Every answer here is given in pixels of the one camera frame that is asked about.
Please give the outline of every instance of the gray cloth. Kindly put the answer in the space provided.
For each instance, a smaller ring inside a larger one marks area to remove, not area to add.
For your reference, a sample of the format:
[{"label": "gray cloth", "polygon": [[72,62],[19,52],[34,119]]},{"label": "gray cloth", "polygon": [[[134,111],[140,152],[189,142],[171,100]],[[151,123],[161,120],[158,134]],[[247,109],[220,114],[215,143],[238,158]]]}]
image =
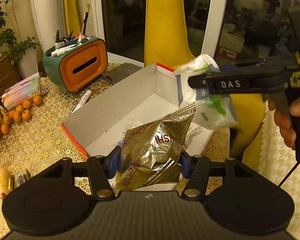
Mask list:
[{"label": "gray cloth", "polygon": [[103,75],[101,75],[100,78],[107,80],[114,85],[140,69],[142,68],[137,65],[123,63],[119,67],[116,67],[113,70],[110,70],[109,72],[103,73]]}]

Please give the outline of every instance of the human hand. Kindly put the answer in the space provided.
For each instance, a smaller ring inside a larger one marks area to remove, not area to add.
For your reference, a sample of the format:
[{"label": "human hand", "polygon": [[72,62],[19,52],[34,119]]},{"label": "human hand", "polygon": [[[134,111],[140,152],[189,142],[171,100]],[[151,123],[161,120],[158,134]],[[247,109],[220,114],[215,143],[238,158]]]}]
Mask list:
[{"label": "human hand", "polygon": [[[274,101],[268,99],[268,108],[270,111],[275,109],[274,122],[280,128],[280,134],[284,140],[284,144],[293,147],[296,141],[296,132],[292,128],[290,117],[276,109]],[[290,113],[293,116],[300,116],[300,97],[296,99],[290,106]]]}]

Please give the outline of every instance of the open box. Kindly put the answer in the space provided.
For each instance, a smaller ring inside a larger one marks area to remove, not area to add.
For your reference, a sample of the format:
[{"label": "open box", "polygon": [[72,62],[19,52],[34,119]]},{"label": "open box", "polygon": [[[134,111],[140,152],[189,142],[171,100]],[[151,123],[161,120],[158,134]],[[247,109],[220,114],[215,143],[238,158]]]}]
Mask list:
[{"label": "open box", "polygon": [[[163,65],[149,65],[71,114],[61,126],[82,156],[108,155],[123,140],[128,123],[146,124],[176,111],[177,81],[171,71]],[[201,128],[186,148],[189,155],[200,154],[213,133],[196,123],[199,118],[196,113],[189,128]]]}]

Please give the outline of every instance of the metal screw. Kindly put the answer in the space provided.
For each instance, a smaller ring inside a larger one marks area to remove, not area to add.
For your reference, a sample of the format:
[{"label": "metal screw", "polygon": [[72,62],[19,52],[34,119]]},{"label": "metal screw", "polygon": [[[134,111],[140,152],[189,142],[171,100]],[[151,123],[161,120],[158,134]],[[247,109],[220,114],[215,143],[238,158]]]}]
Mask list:
[{"label": "metal screw", "polygon": [[112,195],[111,190],[109,189],[101,189],[97,191],[98,197],[110,197]]},{"label": "metal screw", "polygon": [[187,189],[185,195],[188,197],[197,197],[200,195],[200,191],[194,188]]}]

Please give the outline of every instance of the gold foil packet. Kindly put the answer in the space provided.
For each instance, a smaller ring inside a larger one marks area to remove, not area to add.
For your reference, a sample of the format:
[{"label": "gold foil packet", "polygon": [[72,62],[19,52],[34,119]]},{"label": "gold foil packet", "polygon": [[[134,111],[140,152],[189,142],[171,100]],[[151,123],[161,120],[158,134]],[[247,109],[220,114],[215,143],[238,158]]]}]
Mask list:
[{"label": "gold foil packet", "polygon": [[180,152],[195,113],[195,103],[126,132],[115,190],[134,190],[178,182]]}]

